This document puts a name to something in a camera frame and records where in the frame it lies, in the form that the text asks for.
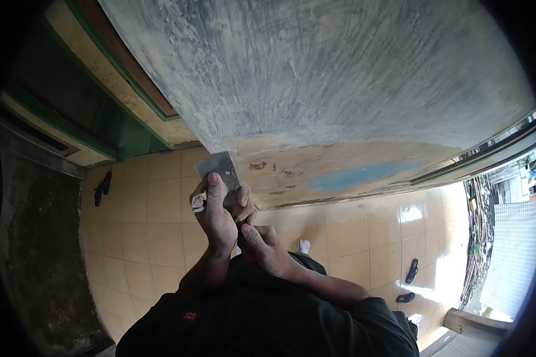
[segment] person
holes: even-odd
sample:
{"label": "person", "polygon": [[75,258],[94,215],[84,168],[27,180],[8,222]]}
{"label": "person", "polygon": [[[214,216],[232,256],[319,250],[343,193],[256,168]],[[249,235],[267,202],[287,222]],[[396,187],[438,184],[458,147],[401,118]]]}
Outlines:
{"label": "person", "polygon": [[[307,255],[307,241],[304,253],[289,253],[272,227],[253,225],[247,186],[233,212],[223,208],[227,193],[213,173],[191,195],[208,247],[178,291],[161,296],[123,335],[117,357],[419,355],[402,312],[326,275]],[[206,207],[195,208],[197,201]],[[242,253],[230,259],[237,240]]]}

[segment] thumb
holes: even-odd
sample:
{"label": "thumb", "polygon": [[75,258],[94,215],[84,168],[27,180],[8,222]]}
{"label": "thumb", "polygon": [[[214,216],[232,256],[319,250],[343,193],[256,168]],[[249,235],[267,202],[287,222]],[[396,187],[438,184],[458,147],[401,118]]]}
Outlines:
{"label": "thumb", "polygon": [[268,246],[264,243],[264,239],[262,239],[262,236],[260,236],[260,233],[254,226],[245,223],[242,225],[241,229],[245,241],[247,241],[257,253],[262,253],[268,249]]}

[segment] forearm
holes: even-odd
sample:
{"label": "forearm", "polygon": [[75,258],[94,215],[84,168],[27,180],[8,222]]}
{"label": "forearm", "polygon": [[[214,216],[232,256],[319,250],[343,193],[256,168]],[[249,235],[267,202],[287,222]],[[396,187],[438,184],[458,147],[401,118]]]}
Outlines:
{"label": "forearm", "polygon": [[305,286],[322,300],[345,310],[370,296],[365,288],[356,283],[321,275],[303,266],[297,268],[288,280]]}
{"label": "forearm", "polygon": [[180,294],[197,297],[219,288],[228,274],[231,249],[208,246],[179,283]]}

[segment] black shirt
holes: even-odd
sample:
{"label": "black shirt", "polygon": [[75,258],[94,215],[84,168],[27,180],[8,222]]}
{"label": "black shirt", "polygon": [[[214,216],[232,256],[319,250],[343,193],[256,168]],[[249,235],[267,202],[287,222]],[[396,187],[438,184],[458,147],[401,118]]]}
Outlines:
{"label": "black shirt", "polygon": [[[325,273],[310,258],[294,258]],[[379,297],[338,309],[236,256],[224,288],[198,300],[164,294],[125,333],[115,355],[418,356],[401,316]]]}

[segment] shirt logo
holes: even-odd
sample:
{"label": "shirt logo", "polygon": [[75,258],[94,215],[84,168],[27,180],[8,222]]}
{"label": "shirt logo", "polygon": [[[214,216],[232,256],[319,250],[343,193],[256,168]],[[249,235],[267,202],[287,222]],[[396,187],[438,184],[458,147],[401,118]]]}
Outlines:
{"label": "shirt logo", "polygon": [[197,320],[198,313],[196,312],[186,312],[183,316],[183,320],[188,320],[195,322]]}

